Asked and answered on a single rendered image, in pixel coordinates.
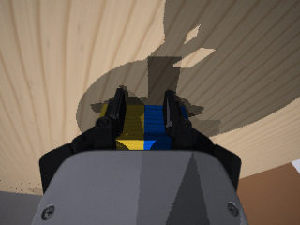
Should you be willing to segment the yellow cube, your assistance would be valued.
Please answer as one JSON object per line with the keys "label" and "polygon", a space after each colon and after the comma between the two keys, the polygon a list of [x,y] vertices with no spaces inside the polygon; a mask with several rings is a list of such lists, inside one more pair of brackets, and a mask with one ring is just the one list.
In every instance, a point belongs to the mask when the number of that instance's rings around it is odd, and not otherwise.
{"label": "yellow cube", "polygon": [[[108,104],[104,104],[99,117],[104,116]],[[117,150],[143,150],[144,105],[126,105],[123,133],[116,138]]]}

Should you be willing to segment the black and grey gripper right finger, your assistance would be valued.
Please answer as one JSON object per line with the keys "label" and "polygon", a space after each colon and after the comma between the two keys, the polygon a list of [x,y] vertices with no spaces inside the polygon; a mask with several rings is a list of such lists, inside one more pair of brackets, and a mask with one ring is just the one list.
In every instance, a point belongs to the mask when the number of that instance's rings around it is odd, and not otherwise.
{"label": "black and grey gripper right finger", "polygon": [[165,91],[162,112],[165,133],[172,139],[171,150],[195,150],[215,156],[223,164],[237,192],[241,158],[213,144],[212,140],[193,128],[192,123],[184,118],[179,101],[175,101],[173,90]]}

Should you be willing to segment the blue cube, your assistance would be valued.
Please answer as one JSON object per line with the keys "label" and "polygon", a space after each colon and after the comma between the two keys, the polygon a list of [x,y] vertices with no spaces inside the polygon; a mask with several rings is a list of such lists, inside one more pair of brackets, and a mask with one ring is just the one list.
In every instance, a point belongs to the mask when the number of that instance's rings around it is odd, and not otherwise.
{"label": "blue cube", "polygon": [[[144,105],[143,150],[171,150],[172,139],[165,133],[161,105]],[[181,106],[184,118],[188,119],[185,106]]]}

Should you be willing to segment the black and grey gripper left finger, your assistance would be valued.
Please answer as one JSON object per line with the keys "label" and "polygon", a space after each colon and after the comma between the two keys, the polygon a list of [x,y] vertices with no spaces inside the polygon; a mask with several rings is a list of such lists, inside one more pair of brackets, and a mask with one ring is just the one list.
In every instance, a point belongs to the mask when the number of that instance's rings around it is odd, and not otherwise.
{"label": "black and grey gripper left finger", "polygon": [[74,138],[71,143],[55,148],[40,158],[38,164],[43,195],[60,165],[70,155],[88,150],[117,150],[116,138],[123,133],[126,111],[125,90],[117,88],[105,115],[96,121],[94,127]]}

